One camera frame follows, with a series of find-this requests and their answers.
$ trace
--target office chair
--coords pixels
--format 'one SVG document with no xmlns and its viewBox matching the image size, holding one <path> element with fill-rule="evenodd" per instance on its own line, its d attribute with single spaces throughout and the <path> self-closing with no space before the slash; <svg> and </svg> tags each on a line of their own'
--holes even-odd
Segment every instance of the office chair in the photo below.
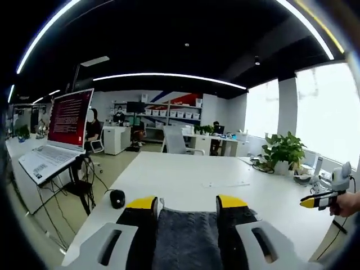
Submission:
<svg viewBox="0 0 360 270">
<path fill-rule="evenodd" d="M 91 146 L 91 153 L 100 153 L 104 151 L 104 122 L 99 122 L 100 123 L 100 127 L 101 127 L 101 134 L 99 136 L 98 139 L 91 141 L 90 142 L 90 146 Z M 100 167 L 100 173 L 103 172 L 103 170 L 101 169 L 101 164 L 99 162 L 94 162 L 94 166 L 98 166 Z"/>
<path fill-rule="evenodd" d="M 182 134 L 181 127 L 176 125 L 166 125 L 164 129 L 164 143 L 170 154 L 187 154 L 189 152 L 200 152 L 205 155 L 205 151 L 201 149 L 187 148 Z"/>
</svg>

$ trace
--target black computer mouse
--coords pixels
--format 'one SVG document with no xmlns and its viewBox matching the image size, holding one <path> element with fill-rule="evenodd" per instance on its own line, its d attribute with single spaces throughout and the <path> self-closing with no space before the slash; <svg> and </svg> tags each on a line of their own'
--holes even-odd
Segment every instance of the black computer mouse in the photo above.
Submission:
<svg viewBox="0 0 360 270">
<path fill-rule="evenodd" d="M 122 190 L 113 190 L 110 192 L 111 206 L 119 209 L 125 205 L 125 193 Z"/>
</svg>

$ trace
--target red screen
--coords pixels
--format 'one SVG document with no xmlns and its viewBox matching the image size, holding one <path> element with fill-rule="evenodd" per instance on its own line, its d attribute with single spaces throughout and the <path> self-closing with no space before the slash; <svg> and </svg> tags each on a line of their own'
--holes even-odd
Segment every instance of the red screen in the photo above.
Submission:
<svg viewBox="0 0 360 270">
<path fill-rule="evenodd" d="M 48 139 L 83 146 L 86 114 L 92 89 L 56 98 L 52 106 Z"/>
</svg>

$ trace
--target hand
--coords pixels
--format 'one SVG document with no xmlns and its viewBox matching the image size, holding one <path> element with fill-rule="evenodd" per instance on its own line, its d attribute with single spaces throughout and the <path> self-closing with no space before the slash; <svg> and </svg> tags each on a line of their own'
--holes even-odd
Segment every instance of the hand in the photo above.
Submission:
<svg viewBox="0 0 360 270">
<path fill-rule="evenodd" d="M 347 218 L 360 210 L 359 203 L 360 193 L 345 193 L 337 197 L 336 203 L 339 205 L 339 215 Z M 336 210 L 335 206 L 330 207 L 330 215 L 334 215 Z"/>
</svg>

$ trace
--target laptop keyboard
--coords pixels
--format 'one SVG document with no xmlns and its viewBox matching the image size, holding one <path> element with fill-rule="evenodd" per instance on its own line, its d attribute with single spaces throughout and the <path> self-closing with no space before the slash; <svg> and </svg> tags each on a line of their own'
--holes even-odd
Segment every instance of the laptop keyboard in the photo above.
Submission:
<svg viewBox="0 0 360 270">
<path fill-rule="evenodd" d="M 77 156 L 76 153 L 64 152 L 52 147 L 41 147 L 36 150 L 36 153 L 55 165 L 62 164 Z"/>
</svg>

